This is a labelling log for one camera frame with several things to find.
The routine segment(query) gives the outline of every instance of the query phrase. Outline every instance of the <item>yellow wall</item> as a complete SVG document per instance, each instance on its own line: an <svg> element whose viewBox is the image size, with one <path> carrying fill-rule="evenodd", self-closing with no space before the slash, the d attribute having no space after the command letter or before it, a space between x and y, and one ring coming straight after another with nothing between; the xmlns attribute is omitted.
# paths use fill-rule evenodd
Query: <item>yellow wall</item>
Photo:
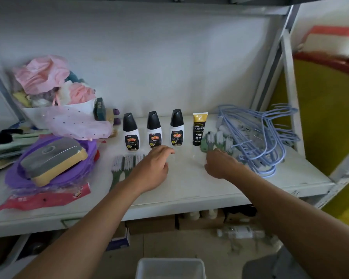
<svg viewBox="0 0 349 279"><path fill-rule="evenodd" d="M294 60L306 158L326 175L349 153L349 75ZM270 104L287 102L282 73ZM277 123L289 124L283 117ZM349 185L323 209L349 225Z"/></svg>

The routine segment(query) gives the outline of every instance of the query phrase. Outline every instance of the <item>white bottle with black cap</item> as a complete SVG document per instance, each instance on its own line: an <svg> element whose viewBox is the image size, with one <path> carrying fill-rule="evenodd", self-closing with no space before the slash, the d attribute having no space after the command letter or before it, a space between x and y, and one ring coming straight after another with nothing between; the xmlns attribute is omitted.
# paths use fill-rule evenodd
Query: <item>white bottle with black cap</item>
<svg viewBox="0 0 349 279"><path fill-rule="evenodd" d="M132 113L126 113L123 117L124 141L129 151L140 148L140 133Z"/></svg>
<svg viewBox="0 0 349 279"><path fill-rule="evenodd" d="M184 132L182 112L181 109L177 108L173 110L171 118L170 137L172 146L182 145Z"/></svg>
<svg viewBox="0 0 349 279"><path fill-rule="evenodd" d="M147 141L149 142L150 148L160 146L162 144L162 127L158 114L153 111L149 112L147 117Z"/></svg>

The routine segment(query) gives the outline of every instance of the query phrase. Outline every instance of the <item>person's left arm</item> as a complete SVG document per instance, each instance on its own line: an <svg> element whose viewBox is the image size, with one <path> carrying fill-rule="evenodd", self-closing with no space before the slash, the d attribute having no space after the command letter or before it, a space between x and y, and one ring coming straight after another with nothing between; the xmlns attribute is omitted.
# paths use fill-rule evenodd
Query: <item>person's left arm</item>
<svg viewBox="0 0 349 279"><path fill-rule="evenodd" d="M141 193L159 186L167 177L166 159L174 150L159 146L132 170L77 224L43 251L15 279L87 279L124 214Z"/></svg>

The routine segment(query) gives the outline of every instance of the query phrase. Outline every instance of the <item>human arm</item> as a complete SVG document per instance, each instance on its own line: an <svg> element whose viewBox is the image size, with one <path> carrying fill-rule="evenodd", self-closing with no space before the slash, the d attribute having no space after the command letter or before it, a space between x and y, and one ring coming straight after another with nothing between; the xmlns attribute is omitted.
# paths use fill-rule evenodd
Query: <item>human arm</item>
<svg viewBox="0 0 349 279"><path fill-rule="evenodd" d="M86 216L43 251L15 279L87 279L97 267L124 214L141 193L167 177L174 150L159 146L133 168Z"/></svg>
<svg viewBox="0 0 349 279"><path fill-rule="evenodd" d="M207 153L205 169L242 191L256 207L262 224L279 237L312 278L349 278L349 226L218 149Z"/></svg>

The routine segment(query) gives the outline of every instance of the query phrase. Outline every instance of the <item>tiled floor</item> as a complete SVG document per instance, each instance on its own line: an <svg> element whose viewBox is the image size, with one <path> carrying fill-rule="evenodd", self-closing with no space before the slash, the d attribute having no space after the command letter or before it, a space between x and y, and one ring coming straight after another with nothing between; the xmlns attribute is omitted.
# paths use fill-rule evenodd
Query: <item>tiled floor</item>
<svg viewBox="0 0 349 279"><path fill-rule="evenodd" d="M105 252L93 279L135 278L142 257L197 257L204 262L207 279L239 279L244 263L275 252L261 240L244 239L236 254L228 239L218 238L215 230L133 235L130 243L129 248Z"/></svg>

